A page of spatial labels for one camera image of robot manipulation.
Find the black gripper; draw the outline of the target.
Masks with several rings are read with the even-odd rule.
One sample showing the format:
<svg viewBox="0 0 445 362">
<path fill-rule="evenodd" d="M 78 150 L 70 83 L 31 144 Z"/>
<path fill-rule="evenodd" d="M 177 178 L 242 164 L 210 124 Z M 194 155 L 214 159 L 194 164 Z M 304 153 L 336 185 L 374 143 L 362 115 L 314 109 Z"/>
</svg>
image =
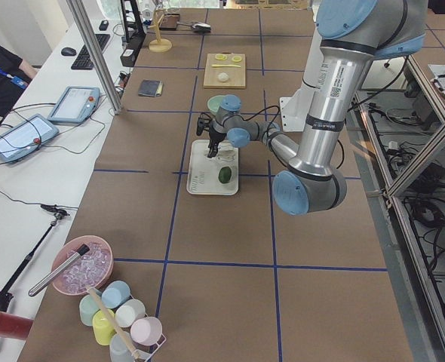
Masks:
<svg viewBox="0 0 445 362">
<path fill-rule="evenodd" d="M 214 158 L 218 154 L 218 145 L 224 140 L 224 134 L 220 133 L 214 129 L 209 129 L 210 143 L 208 146 L 209 152 L 207 154 L 208 158 Z"/>
</svg>

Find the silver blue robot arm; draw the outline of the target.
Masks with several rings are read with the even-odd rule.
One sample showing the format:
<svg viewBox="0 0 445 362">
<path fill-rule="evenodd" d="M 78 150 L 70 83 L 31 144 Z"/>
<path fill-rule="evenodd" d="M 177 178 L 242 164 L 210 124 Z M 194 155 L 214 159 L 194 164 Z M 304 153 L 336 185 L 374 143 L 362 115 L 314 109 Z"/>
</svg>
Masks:
<svg viewBox="0 0 445 362">
<path fill-rule="evenodd" d="M 316 15 L 323 55 L 300 143 L 267 121 L 245 121 L 241 101 L 227 95 L 208 125 L 208 158 L 228 140 L 268 146 L 286 167 L 272 184 L 277 205 L 290 215 L 330 210 L 346 196 L 346 181 L 330 161 L 355 91 L 375 60 L 404 57 L 424 43 L 426 1 L 323 1 Z"/>
</svg>

